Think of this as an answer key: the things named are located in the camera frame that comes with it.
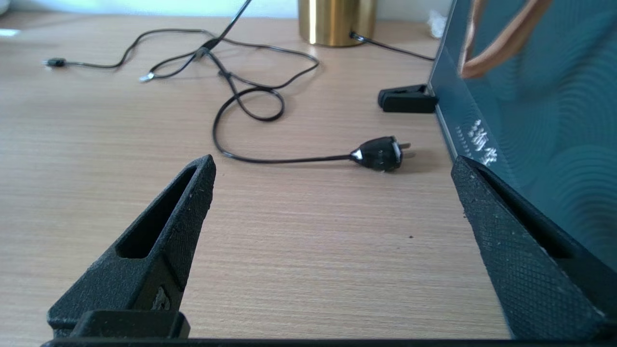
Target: power cord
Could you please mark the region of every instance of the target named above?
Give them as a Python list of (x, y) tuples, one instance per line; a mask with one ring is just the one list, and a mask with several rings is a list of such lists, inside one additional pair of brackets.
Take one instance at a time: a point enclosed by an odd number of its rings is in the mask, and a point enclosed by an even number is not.
[(385, 44), (385, 43), (381, 43), (379, 41), (375, 41), (375, 40), (373, 40), (371, 38), (367, 38), (366, 36), (362, 36), (362, 35), (356, 33), (355, 31), (350, 32), (349, 33), (349, 37), (354, 39), (354, 40), (360, 41), (360, 42), (370, 43), (370, 44), (373, 44), (375, 46), (378, 46), (378, 47), (381, 47), (381, 48), (384, 48), (384, 49), (389, 49), (390, 51), (399, 52), (399, 53), (402, 53), (402, 54), (407, 54), (408, 56), (416, 57), (416, 58), (419, 58), (419, 59), (424, 59), (424, 60), (430, 61), (430, 62), (435, 61), (435, 58), (428, 57), (428, 56), (423, 56), (422, 54), (418, 54), (418, 53), (411, 52), (411, 51), (406, 51), (404, 49), (400, 49), (400, 48), (393, 47), (393, 46), (390, 46), (390, 45)]
[[(350, 160), (354, 161), (364, 167), (368, 167), (370, 169), (380, 170), (380, 171), (390, 171), (400, 167), (402, 160), (404, 157), (408, 157), (409, 154), (413, 153), (404, 153), (404, 149), (410, 147), (410, 144), (400, 144), (393, 136), (387, 136), (382, 138), (373, 139), (361, 144), (357, 149), (353, 150), (350, 154), (343, 154), (338, 156), (328, 156), (328, 157), (308, 157), (308, 158), (300, 158), (300, 159), (254, 159), (249, 157), (239, 156), (237, 154), (233, 154), (232, 152), (226, 150), (218, 141), (218, 125), (220, 123), (221, 118), (225, 115), (225, 111), (229, 108), (234, 102), (238, 104), (238, 106), (246, 113), (249, 117), (261, 121), (261, 122), (273, 122), (283, 116), (285, 113), (285, 100), (283, 96), (277, 91), (278, 89), (284, 88), (291, 84), (294, 80), (299, 78), (300, 76), (309, 73), (312, 70), (315, 70), (320, 62), (319, 60), (311, 56), (310, 54), (293, 51), (291, 49), (285, 49), (276, 46), (270, 46), (266, 44), (251, 44), (251, 43), (243, 43), (234, 40), (230, 40), (225, 36), (229, 33), (229, 31), (233, 28), (234, 24), (238, 21), (246, 7), (251, 3), (251, 0), (246, 0), (242, 5), (238, 13), (232, 18), (231, 22), (223, 33), (216, 36), (208, 30), (203, 29), (177, 29), (177, 28), (168, 28), (168, 29), (157, 29), (150, 30), (140, 34), (135, 41), (126, 49), (122, 58), (119, 62), (112, 65), (102, 65), (102, 64), (91, 64), (85, 62), (72, 62), (67, 61), (64, 58), (52, 58), (46, 61), (43, 61), (43, 64), (50, 67), (66, 67), (66, 66), (82, 66), (82, 67), (92, 67), (96, 69), (117, 69), (125, 64), (128, 60), (128, 57), (132, 50), (139, 44), (139, 42), (145, 38), (146, 36), (156, 34), (156, 33), (201, 33), (207, 36), (210, 36), (211, 39), (206, 41), (202, 46), (200, 46), (197, 50), (181, 54), (179, 56), (175, 56), (169, 59), (166, 59), (155, 66), (153, 66), (148, 74), (141, 77), (139, 80), (142, 82), (148, 82), (153, 79), (158, 78), (169, 78), (175, 76), (182, 72), (190, 63), (193, 61), (202, 59), (204, 56), (208, 57), (218, 68), (218, 74), (222, 76), (229, 85), (229, 88), (232, 92), (232, 97), (229, 98), (221, 108), (219, 108), (216, 117), (214, 118), (214, 123), (212, 125), (212, 139), (214, 145), (217, 149), (226, 157), (236, 159), (238, 161), (250, 162), (254, 164), (292, 164), (292, 163), (303, 163), (303, 162), (324, 162), (324, 161), (341, 161), (341, 160)], [(235, 73), (230, 72), (225, 68), (223, 63), (216, 57), (216, 55), (212, 52), (212, 49), (216, 47), (221, 41), (225, 41), (229, 44), (233, 44), (236, 46), (244, 46), (244, 47), (252, 47), (257, 49), (269, 49), (276, 52), (281, 52), (285, 54), (292, 54), (295, 56), (304, 57), (313, 62), (313, 65), (293, 77), (291, 77), (287, 82), (276, 85), (276, 86), (268, 86), (260, 83), (252, 82), (245, 78), (242, 78)], [(166, 74), (157, 74), (156, 71), (161, 67), (174, 62), (180, 59), (186, 59), (184, 64), (180, 66), (180, 68), (176, 69), (173, 72)], [(251, 86), (251, 88), (238, 91), (234, 80), (237, 80), (241, 83)], [(242, 102), (241, 97), (255, 92), (263, 92), (270, 94), (278, 99), (281, 103), (280, 110), (272, 116), (269, 117), (261, 117), (253, 112), (251, 112)]]

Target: cable connector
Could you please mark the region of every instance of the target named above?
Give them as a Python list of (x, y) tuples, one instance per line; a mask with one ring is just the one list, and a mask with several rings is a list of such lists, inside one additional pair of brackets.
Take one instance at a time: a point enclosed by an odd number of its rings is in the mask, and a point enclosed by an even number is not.
[(206, 43), (201, 45), (201, 48), (203, 49), (207, 49), (208, 51), (211, 51), (214, 49), (214, 47), (216, 47), (219, 43), (221, 42), (220, 38), (212, 38), (209, 39), (208, 41), (206, 41)]
[(43, 65), (51, 67), (63, 67), (67, 65), (67, 60), (64, 58), (51, 58), (46, 61), (42, 61)]
[(376, 138), (360, 145), (349, 154), (349, 159), (377, 171), (393, 171), (403, 163), (403, 158), (415, 153), (405, 152), (410, 143), (399, 143), (394, 136)]
[(149, 80), (152, 80), (153, 78), (154, 78), (154, 73), (150, 72), (147, 75), (140, 77), (139, 81), (141, 83), (144, 83), (144, 82), (148, 82)]
[(202, 59), (206, 54), (208, 54), (208, 52), (210, 52), (209, 49), (200, 47), (197, 51), (195, 51), (195, 59)]

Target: brown strap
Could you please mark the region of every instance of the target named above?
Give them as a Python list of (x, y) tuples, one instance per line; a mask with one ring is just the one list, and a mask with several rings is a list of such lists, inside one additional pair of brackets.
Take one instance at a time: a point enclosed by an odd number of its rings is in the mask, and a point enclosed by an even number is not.
[(528, 0), (496, 39), (478, 56), (469, 59), (473, 50), (476, 30), (486, 6), (486, 0), (474, 0), (467, 27), (467, 39), (462, 49), (461, 77), (482, 77), (490, 69), (517, 54), (531, 36), (533, 29), (549, 8), (551, 2), (552, 0)]

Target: white wall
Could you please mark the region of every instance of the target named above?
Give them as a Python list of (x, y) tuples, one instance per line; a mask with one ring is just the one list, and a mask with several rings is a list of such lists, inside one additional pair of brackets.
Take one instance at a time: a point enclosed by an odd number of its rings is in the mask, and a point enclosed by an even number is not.
[[(428, 11), (447, 15), (452, 0), (378, 0), (379, 19), (424, 22)], [(13, 0), (18, 10), (57, 10), (90, 14), (231, 16), (244, 0)], [(297, 17), (297, 0), (253, 0), (248, 17)]]

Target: wood grain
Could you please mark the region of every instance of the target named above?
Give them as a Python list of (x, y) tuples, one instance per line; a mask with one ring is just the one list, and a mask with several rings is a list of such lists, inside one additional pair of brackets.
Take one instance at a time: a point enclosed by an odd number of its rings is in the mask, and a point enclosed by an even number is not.
[[(385, 174), (350, 162), (259, 166), (224, 158), (210, 127), (230, 96), (210, 62), (138, 77), (204, 39), (160, 35), (117, 71), (49, 70), (55, 56), (109, 63), (145, 30), (220, 31), (227, 19), (10, 14), (0, 27), (0, 341), (50, 339), (47, 309), (191, 159), (218, 167), (182, 311), (192, 337), (507, 338), (449, 177), (433, 115), (383, 114), (381, 88), (426, 81), (431, 64), (371, 46), (299, 39), (295, 20), (242, 19), (230, 37), (299, 49), (323, 65), (283, 90), (288, 113), (259, 123), (234, 108), (232, 150), (264, 158), (348, 153), (395, 135), (417, 156)], [(422, 54), (423, 26), (379, 23), (376, 39)], [(280, 83), (308, 62), (222, 44), (227, 68)], [(256, 112), (276, 102), (253, 98)]]

